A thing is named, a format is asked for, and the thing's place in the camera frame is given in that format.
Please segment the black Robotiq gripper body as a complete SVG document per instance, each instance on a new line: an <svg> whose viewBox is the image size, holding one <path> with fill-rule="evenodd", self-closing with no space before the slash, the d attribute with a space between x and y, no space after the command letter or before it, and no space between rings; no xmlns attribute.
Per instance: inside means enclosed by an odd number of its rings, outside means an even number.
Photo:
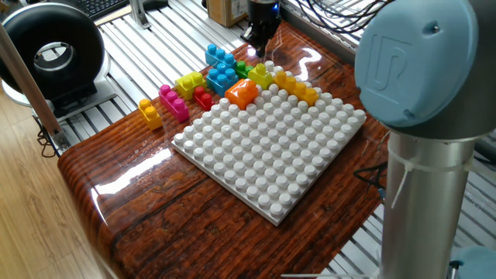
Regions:
<svg viewBox="0 0 496 279"><path fill-rule="evenodd" d="M265 23L281 21L279 0L248 0L249 22Z"/></svg>

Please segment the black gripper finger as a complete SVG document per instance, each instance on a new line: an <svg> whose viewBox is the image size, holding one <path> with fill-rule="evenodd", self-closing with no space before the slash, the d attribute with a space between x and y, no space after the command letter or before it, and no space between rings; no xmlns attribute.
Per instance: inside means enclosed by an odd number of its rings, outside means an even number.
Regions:
<svg viewBox="0 0 496 279"><path fill-rule="evenodd" d="M272 21L267 24L267 41L271 40L277 32L280 21Z"/></svg>
<svg viewBox="0 0 496 279"><path fill-rule="evenodd" d="M265 23L250 22L247 29L242 33L241 38L255 49L258 57L265 57L269 40Z"/></svg>

